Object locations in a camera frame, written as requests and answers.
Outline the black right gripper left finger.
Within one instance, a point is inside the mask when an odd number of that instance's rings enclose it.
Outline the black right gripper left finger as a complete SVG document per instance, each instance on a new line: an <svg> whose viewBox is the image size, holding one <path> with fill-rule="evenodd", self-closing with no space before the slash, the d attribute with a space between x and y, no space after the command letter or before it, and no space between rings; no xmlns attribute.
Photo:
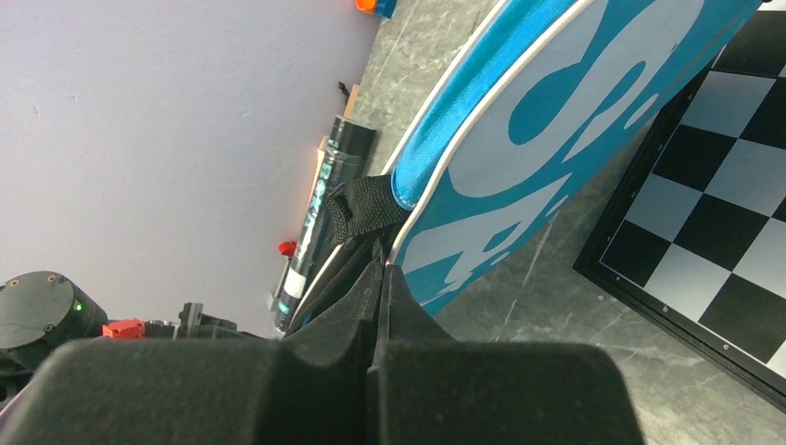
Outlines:
<svg viewBox="0 0 786 445"><path fill-rule="evenodd" d="M361 444L384 266L279 340L90 339L43 363L5 444Z"/></svg>

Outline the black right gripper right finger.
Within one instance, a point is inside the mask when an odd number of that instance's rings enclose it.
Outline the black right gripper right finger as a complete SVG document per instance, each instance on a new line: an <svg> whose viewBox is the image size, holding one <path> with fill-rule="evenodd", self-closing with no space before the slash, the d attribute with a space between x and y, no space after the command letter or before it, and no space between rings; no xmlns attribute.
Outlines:
<svg viewBox="0 0 786 445"><path fill-rule="evenodd" d="M641 444L628 389L588 344L461 342L414 300L397 266L381 285L367 375L371 444Z"/></svg>

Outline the black shuttlecock tube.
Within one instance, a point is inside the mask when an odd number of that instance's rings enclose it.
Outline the black shuttlecock tube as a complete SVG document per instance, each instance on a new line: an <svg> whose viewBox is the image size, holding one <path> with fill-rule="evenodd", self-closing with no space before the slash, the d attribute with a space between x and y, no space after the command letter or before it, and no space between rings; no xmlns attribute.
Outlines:
<svg viewBox="0 0 786 445"><path fill-rule="evenodd" d="M298 249L287 265L273 305L273 325L280 336L291 326L308 287L331 250L329 197L341 185L361 177L375 138L376 130L373 128L343 116L334 120L320 178L297 241Z"/></svg>

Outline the blue racket bag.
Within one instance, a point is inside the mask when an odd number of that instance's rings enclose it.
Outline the blue racket bag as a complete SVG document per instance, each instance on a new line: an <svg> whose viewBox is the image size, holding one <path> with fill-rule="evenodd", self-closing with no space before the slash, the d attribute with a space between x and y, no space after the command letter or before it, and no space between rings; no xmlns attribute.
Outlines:
<svg viewBox="0 0 786 445"><path fill-rule="evenodd" d="M756 1L500 1L451 62L381 174L319 197L336 248L292 271L290 333L339 297L376 237L436 314L515 252L672 99Z"/></svg>

